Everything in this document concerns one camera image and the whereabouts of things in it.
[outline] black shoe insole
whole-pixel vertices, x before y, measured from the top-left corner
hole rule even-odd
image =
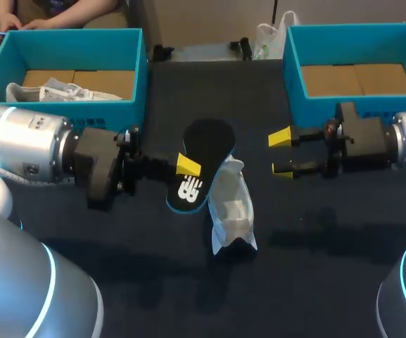
[[[167,205],[176,213],[195,213],[206,202],[212,182],[236,145],[234,131],[223,120],[195,120],[184,133],[184,154],[201,165],[200,177],[176,175],[167,193]]]

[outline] cardboard bottom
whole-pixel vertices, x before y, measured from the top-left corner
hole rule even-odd
[[[406,94],[406,72],[399,63],[305,65],[301,70],[309,96]]]
[[[135,71],[133,70],[29,70],[23,86],[40,87],[52,77],[94,92],[114,94],[124,100],[132,100],[135,84]]]

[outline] black cable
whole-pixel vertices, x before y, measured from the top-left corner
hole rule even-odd
[[[277,11],[277,9],[278,9],[278,0],[274,0],[272,26],[274,26],[274,21],[276,20],[276,11]]]

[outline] screw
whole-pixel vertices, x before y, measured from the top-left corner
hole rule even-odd
[[[29,167],[27,167],[27,168],[26,168],[26,171],[27,171],[28,174],[31,174],[31,175],[36,175],[36,174],[39,173],[39,169],[36,168],[36,167],[34,167],[34,166],[32,166],[32,165],[30,165]]]

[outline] person's hand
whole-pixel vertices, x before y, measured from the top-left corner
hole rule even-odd
[[[22,27],[20,19],[12,13],[0,15],[0,32],[7,32],[11,28],[20,30]]]
[[[23,26],[21,30],[51,30],[53,25],[50,20],[36,19]]]

